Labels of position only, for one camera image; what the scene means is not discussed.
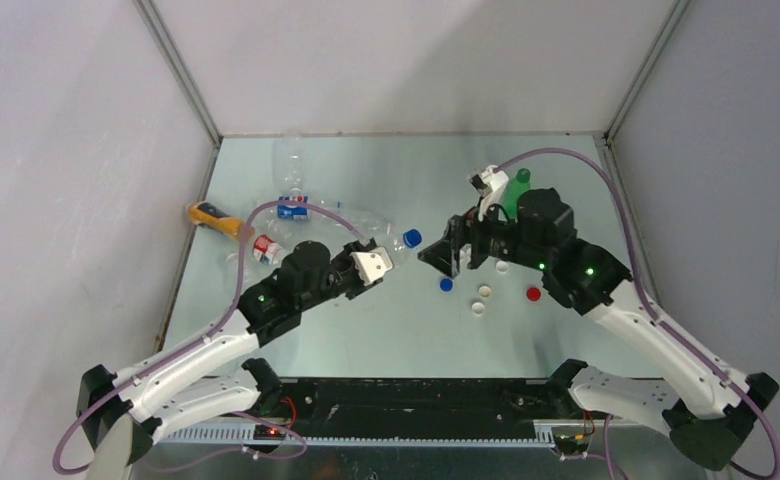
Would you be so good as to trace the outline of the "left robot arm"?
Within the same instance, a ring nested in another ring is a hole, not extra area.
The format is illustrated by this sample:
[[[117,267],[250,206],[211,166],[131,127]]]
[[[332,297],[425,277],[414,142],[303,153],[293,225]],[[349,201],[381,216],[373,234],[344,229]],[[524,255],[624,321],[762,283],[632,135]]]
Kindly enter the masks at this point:
[[[305,241],[266,278],[248,287],[235,308],[170,350],[116,373],[97,365],[81,379],[77,416],[92,448],[121,419],[131,422],[128,461],[134,463],[178,430],[232,412],[270,416],[282,403],[271,367],[252,354],[298,327],[309,309],[344,296],[349,300],[381,283],[399,267],[390,249],[357,241],[332,255]],[[213,371],[242,357],[227,376]]]

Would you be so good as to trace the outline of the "green plastic bottle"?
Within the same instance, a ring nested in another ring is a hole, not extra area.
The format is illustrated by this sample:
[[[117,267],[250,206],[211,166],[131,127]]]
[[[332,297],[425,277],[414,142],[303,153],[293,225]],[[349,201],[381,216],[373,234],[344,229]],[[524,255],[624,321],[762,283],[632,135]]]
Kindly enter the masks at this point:
[[[501,206],[510,219],[517,217],[517,202],[531,188],[531,178],[529,184],[520,184],[514,180],[515,175],[509,180],[501,199]]]

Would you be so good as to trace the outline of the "clear crushed plastic bottle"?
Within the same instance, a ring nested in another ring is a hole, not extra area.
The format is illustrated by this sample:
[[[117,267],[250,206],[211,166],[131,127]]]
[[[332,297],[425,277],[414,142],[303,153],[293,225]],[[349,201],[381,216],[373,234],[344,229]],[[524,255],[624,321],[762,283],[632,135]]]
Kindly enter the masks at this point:
[[[386,259],[388,260],[388,266],[391,270],[401,267],[418,248],[407,248],[403,243],[402,234],[403,233],[397,234],[378,242],[378,246],[383,248],[386,252]]]

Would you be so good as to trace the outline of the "green bottle cap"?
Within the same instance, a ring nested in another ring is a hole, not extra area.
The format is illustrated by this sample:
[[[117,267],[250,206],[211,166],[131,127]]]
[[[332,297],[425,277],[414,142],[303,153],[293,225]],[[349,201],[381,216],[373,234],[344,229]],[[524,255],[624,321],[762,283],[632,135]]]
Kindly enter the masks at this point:
[[[531,178],[530,171],[526,168],[521,168],[517,171],[514,180],[520,184],[529,184],[530,178]]]

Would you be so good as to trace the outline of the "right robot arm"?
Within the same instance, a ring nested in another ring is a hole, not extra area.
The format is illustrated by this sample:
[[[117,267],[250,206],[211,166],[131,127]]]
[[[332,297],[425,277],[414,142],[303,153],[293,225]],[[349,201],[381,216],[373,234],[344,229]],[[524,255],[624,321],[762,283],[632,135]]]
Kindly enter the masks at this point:
[[[539,271],[559,305],[619,337],[660,371],[658,380],[637,380],[567,360],[549,380],[554,414],[610,414],[666,435],[704,469],[732,465],[778,392],[772,377],[741,372],[684,332],[626,265],[578,236],[572,208],[553,189],[523,193],[513,220],[500,219],[494,208],[453,216],[419,254],[449,277],[492,258]]]

